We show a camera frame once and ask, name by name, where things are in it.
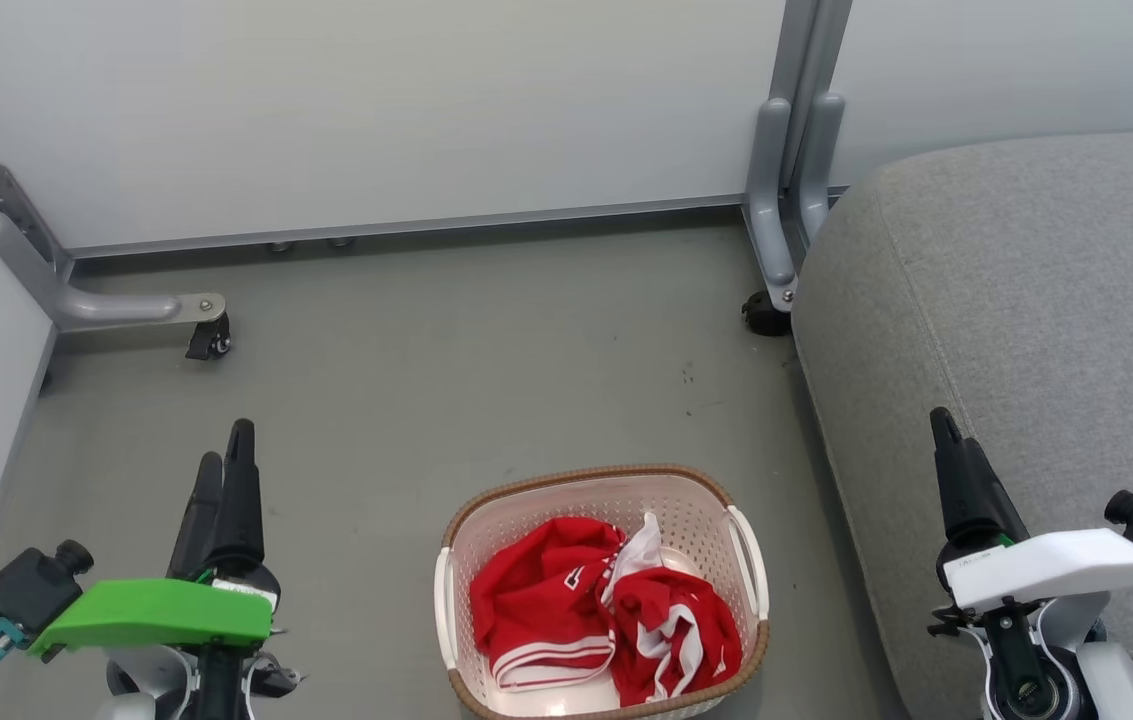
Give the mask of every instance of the gray floor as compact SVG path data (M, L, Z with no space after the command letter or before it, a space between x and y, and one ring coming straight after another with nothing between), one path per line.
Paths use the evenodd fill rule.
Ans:
M291 630L269 645L310 671L259 715L457 719L431 588L461 502L553 471L680 461L725 484L770 575L766 664L712 717L903 717L793 342L739 322L759 281L734 213L178 261L78 283L223 293L236 348L213 364L153 338L58 355L0 503L0 565L76 537L96 557L87 579L162 574L201 452L255 420ZM93 717L101 670L92 651L8 661L0 717Z

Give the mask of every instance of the basket handle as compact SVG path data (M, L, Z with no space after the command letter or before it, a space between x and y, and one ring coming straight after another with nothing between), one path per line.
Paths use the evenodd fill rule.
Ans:
M758 620L766 620L770 615L770 585L766 582L766 562L763 560L763 549L757 544L753 525L748 523L748 518L734 505L726 506L726 519L735 544L739 569L748 581L746 591L749 609L753 610Z
M437 644L442 662L455 670L455 570L451 568L451 548L443 547L433 570L433 619L437 621Z

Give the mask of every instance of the gray fabric cushion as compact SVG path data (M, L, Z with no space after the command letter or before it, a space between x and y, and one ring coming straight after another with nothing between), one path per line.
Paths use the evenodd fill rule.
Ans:
M1106 527L1133 491L1133 133L883 168L810 249L794 331L891 669L917 720L978 717L946 605L927 413L983 443L1029 530ZM1133 590L1105 620L1133 655Z

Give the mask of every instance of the basket rim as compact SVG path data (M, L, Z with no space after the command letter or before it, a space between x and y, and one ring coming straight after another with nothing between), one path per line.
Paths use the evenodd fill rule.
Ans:
M717 484L716 480L709 478L708 475L695 468L687 468L684 465L610 465L603 466L603 468L586 468L582 471L570 471L569 473L540 475L537 478L521 480L521 482L508 483L505 486L489 489L489 491L475 497L460 507L460 510L455 513L455 517L451 520L450 527L446 527L446 535L442 539L442 547L448 548L455 542L455 533L460 530L460 525L465 524L465 520L478 507L496 501L502 497L517 495L517 493L531 491L531 489L583 482L583 480L631 478L636 477L636 475L678 475L681 478L693 480L700 486L707 488L709 492L713 492L717 497L717 500L721 500L722 507L735 505L731 501L726 489ZM744 687L746 683L753 679L753 675L757 674L758 669L761 669L768 644L770 644L770 620L758 620L757 641L753 643L753 652L749 653L749 657L746 657L744 662L739 667L738 674L725 683L684 694L684 696L645 703L645 705L631 705L629 708L617 708L617 710L583 712L578 715L565 717L569 717L570 720L636 720L639 717L662 715L665 712L684 710L684 708L700 705L704 702L721 700ZM482 720L517 720L514 715L503 715L502 712L489 710L482 701L478 701L472 691L467 687L465 677L458 669L448 670L448 678L450 678L451 688L455 689L455 695L460 698L460 702L465 703L467 710Z

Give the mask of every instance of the plastic basket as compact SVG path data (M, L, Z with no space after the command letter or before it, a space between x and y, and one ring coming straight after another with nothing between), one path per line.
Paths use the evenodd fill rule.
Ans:
M610 674L565 688L501 691L476 650L467 588L501 548L545 520L579 515L616 525L627 534L642 527L645 513L659 519L663 545L693 562L730 605L744 646L734 678L685 696L620 708ZM730 495L707 475L670 465L625 465L530 478L496 488L466 503L442 541L434 574L437 642L455 694L484 720L569 715L574 720L663 720L699 715L757 674L770 638L770 593L757 537Z

